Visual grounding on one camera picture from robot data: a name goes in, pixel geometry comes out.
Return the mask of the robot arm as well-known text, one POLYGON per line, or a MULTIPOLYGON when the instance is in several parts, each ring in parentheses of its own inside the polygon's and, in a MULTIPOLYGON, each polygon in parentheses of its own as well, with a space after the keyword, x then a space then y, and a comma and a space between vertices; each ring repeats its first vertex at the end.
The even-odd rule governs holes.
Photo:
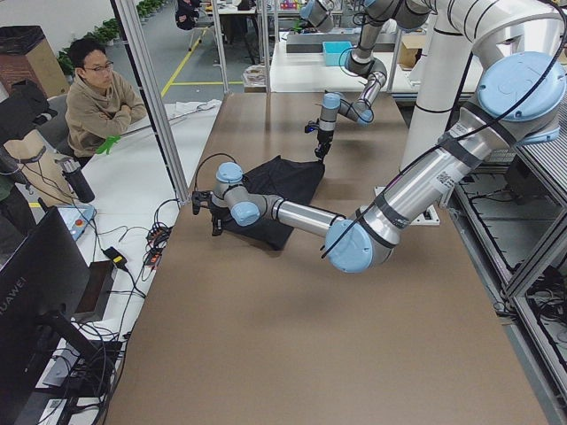
POLYGON ((354 101, 335 91, 327 91, 321 102, 320 116, 305 126, 307 133, 317 132, 315 156, 320 160, 328 154, 339 115, 366 125, 374 119, 372 105, 381 88, 387 83, 384 63, 374 56, 374 48, 384 24, 393 20, 403 31, 419 28, 431 9, 416 1, 364 1, 361 10, 353 16, 353 23, 361 28, 358 42, 339 55, 339 64, 349 76, 364 80, 364 87, 354 101))
POLYGON ((373 58, 383 25, 419 28, 435 19, 429 57, 398 174, 352 215, 301 205, 253 191, 234 162, 219 166, 205 194, 213 232, 224 229, 266 240, 268 223, 323 238, 323 256, 337 269, 359 273, 385 262, 401 232, 476 169, 493 151, 558 137, 557 113, 566 90, 558 61, 566 17, 549 1, 367 1, 361 33, 346 69, 366 80, 359 100, 337 93, 322 101, 315 154, 330 149, 336 119, 364 122, 384 86, 384 65, 373 58))

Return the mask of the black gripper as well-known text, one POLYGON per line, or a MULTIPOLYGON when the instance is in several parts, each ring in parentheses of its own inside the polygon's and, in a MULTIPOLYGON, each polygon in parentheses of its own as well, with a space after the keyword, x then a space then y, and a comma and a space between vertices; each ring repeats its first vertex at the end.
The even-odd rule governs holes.
POLYGON ((221 206, 221 200, 213 193, 209 212, 212 216, 212 236, 220 236, 232 220, 230 210, 226 206, 221 206))
POLYGON ((324 159, 329 153, 332 141, 333 141, 333 131, 332 130, 322 130, 317 131, 317 147, 315 148, 315 156, 318 159, 324 159))

